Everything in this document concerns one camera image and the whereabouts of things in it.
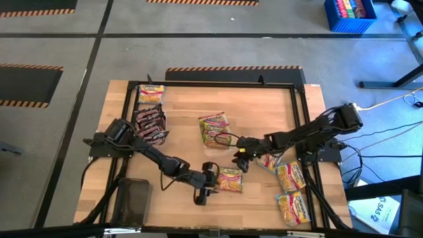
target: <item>wooden table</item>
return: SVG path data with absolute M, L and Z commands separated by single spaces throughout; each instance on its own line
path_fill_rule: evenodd
M 98 125 L 99 131 L 105 131 L 113 119 L 121 117 L 127 86 L 128 81 L 110 82 Z M 313 120 L 325 109 L 321 88 L 319 85 L 305 85 L 305 93 Z M 132 92 L 127 120 L 130 120 L 134 111 L 134 100 L 135 91 Z M 197 120 L 199 116 L 225 111 L 231 132 L 257 138 L 266 133 L 295 128 L 290 93 L 284 89 L 167 87 L 163 109 L 167 113 L 170 134 L 165 145 L 158 148 L 164 154 L 185 159 L 191 164 L 191 169 L 196 170 L 201 170 L 202 163 L 206 161 L 236 167 L 231 162 L 234 151 L 215 157 L 206 156 L 200 139 Z M 295 158 L 293 148 L 283 156 L 284 161 L 293 161 Z M 75 222 L 84 219 L 104 194 L 110 164 L 111 158 L 100 158 L 87 171 Z M 319 166 L 326 199 L 343 222 L 351 226 L 339 169 L 333 163 L 319 163 Z M 208 198 L 206 206 L 194 205 L 193 188 L 186 184 L 176 182 L 168 190 L 161 191 L 159 175 L 157 165 L 143 155 L 135 154 L 130 159 L 127 177 L 147 179 L 153 186 L 146 226 L 188 229 L 311 228 L 310 223 L 296 227 L 286 226 L 275 200 L 275 195 L 281 194 L 282 188 L 276 176 L 260 168 L 255 162 L 250 163 L 249 172 L 244 174 L 242 194 L 226 191 L 213 194 Z M 169 181 L 169 178 L 165 178 L 164 184 Z M 322 226 L 317 199 L 314 199 L 314 205 L 317 224 Z M 111 218 L 113 206 L 114 198 L 109 203 L 107 221 Z

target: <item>metal table leg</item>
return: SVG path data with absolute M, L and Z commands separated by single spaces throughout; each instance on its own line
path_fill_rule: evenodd
M 418 89 L 423 87 L 423 83 L 412 82 L 421 75 L 423 75 L 423 65 L 419 65 L 396 82 L 361 81 L 360 87 L 362 89 Z

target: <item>yellow and black caution tape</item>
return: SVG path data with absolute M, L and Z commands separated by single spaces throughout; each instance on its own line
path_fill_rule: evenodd
M 302 69 L 301 66 L 234 66 L 234 67 L 172 67 L 167 71 L 222 71 L 222 70 L 272 70 L 272 69 Z
M 50 65 L 27 65 L 21 63 L 0 63 L 0 67 L 16 67 L 26 69 L 57 69 L 63 71 L 62 66 L 50 66 Z
M 48 102 L 0 100 L 0 106 L 21 106 L 21 107 L 32 107 L 32 108 L 46 108 L 48 106 Z
M 204 5 L 233 5 L 258 6 L 258 1 L 240 0 L 147 0 L 148 3 L 176 3 L 176 4 L 204 4 Z
M 45 16 L 45 15 L 60 15 L 60 14 L 71 14 L 74 13 L 75 9 L 50 9 L 50 10 L 39 10 L 39 11 L 13 11 L 4 12 L 0 14 L 0 17 L 33 17 L 33 16 Z

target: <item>black mat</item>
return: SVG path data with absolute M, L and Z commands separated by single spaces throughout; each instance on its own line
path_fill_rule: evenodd
M 46 108 L 63 67 L 0 63 L 0 106 Z
M 30 17 L 75 12 L 77 0 L 0 0 L 0 17 Z
M 258 0 L 146 0 L 148 3 L 258 6 Z
M 169 81 L 257 82 L 263 76 L 267 83 L 304 84 L 301 66 L 235 66 L 169 68 Z

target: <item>colorful packaging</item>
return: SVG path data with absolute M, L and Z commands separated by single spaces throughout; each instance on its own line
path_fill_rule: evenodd
M 357 4 L 357 8 L 354 11 L 354 14 L 356 15 L 356 18 L 366 18 L 367 17 L 367 13 L 364 9 L 362 0 L 355 0 L 356 4 Z
M 161 110 L 161 104 L 157 104 L 152 108 L 147 108 L 139 111 L 135 111 L 137 114 L 137 120 L 141 120 L 142 118 L 150 115 L 150 114 L 156 114 L 162 112 Z
M 228 134 L 222 134 L 223 132 L 229 132 L 229 123 L 224 112 L 201 116 L 198 118 L 198 123 L 204 145 L 224 149 L 229 147 L 232 137 Z
M 141 124 L 143 124 L 144 122 L 150 122 L 154 119 L 162 118 L 164 115 L 165 114 L 163 112 L 150 114 L 148 116 L 144 116 L 143 118 L 137 120 L 137 123 L 138 123 L 138 125 L 140 125 L 140 128 L 141 128 Z
M 217 189 L 232 192 L 243 191 L 243 172 L 240 169 L 220 167 L 219 170 L 220 173 L 217 178 Z
M 204 145 L 214 148 L 228 148 L 232 142 L 232 136 L 220 133 L 221 132 L 204 131 L 202 136 Z
M 338 3 L 339 11 L 341 13 L 342 18 L 348 18 L 348 13 L 346 12 L 345 4 L 343 0 L 336 0 Z
M 278 201 L 286 225 L 295 226 L 310 221 L 309 212 L 307 211 L 303 195 L 300 192 L 276 195 L 276 200 Z
M 140 130 L 137 133 L 138 133 L 138 136 L 140 136 L 140 137 L 149 137 L 150 134 L 155 134 L 155 133 L 161 132 L 163 130 L 164 129 L 161 128 L 160 126 L 153 126 L 150 129 Z
M 153 122 L 160 122 L 161 125 L 163 125 L 163 128 L 166 129 L 166 116 L 162 115 L 162 117 L 154 118 L 150 121 L 141 122 L 138 124 L 138 127 L 140 129 L 143 129 L 146 125 L 151 124 Z
M 203 123 L 203 129 L 206 131 L 213 131 L 213 132 L 227 132 L 227 124 L 226 122 L 207 122 Z
M 276 171 L 285 192 L 295 192 L 305 187 L 305 179 L 297 161 L 279 165 Z
M 139 103 L 159 104 L 163 101 L 165 86 L 163 85 L 140 85 Z
M 149 137 L 145 137 L 144 140 L 150 145 L 163 145 L 168 134 L 168 131 L 161 131 L 153 135 L 150 134 Z
M 201 116 L 198 118 L 198 123 L 200 124 L 200 129 L 201 129 L 201 133 L 204 132 L 204 124 L 205 123 L 209 123 L 209 124 L 225 124 L 226 126 L 228 126 L 229 124 L 227 123 L 227 119 L 225 116 L 224 112 L 220 112 L 217 114 L 212 114 L 212 115 L 207 115 L 207 116 Z
M 257 158 L 256 162 L 258 166 L 262 167 L 263 169 L 266 169 L 267 171 L 271 172 L 273 175 L 276 174 L 276 167 L 280 163 L 280 159 L 282 158 L 281 154 L 277 155 L 264 155 L 261 158 Z
M 356 0 L 350 0 L 350 4 L 351 4 L 351 8 L 352 8 L 352 10 L 353 10 L 353 11 L 355 11 L 355 10 L 356 10 L 356 8 L 357 8 L 357 3 L 356 3 Z

